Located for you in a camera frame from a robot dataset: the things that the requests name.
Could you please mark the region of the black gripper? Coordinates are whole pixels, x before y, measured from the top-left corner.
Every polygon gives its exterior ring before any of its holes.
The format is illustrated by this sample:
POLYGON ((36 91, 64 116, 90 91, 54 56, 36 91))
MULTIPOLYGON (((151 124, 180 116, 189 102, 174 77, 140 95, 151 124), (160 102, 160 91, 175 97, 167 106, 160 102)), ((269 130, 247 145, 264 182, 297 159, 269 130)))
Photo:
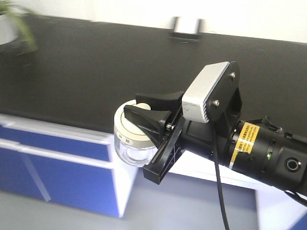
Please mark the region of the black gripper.
POLYGON ((229 148, 234 143, 232 137, 239 123, 240 96, 232 96, 216 121, 204 124, 186 120, 180 136, 175 138, 173 130, 166 131, 166 123, 171 112, 180 108, 183 95, 183 91, 167 94, 138 93, 135 95, 136 102, 148 104, 151 110, 133 105, 124 106, 125 118, 144 132, 158 148, 154 160, 143 168, 144 177, 156 184, 161 183, 186 150, 223 166, 230 163, 229 148))

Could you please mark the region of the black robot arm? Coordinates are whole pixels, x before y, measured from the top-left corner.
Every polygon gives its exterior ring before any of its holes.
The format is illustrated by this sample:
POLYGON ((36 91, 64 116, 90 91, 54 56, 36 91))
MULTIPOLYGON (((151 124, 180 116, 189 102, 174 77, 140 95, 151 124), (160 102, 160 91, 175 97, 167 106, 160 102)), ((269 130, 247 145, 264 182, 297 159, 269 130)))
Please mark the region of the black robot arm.
POLYGON ((146 179, 160 184, 186 150, 307 203, 307 140, 284 132, 268 118, 242 121, 235 92, 216 121, 197 122, 183 114, 183 92, 137 94, 150 109, 124 106, 124 117, 157 147, 143 167, 146 179))

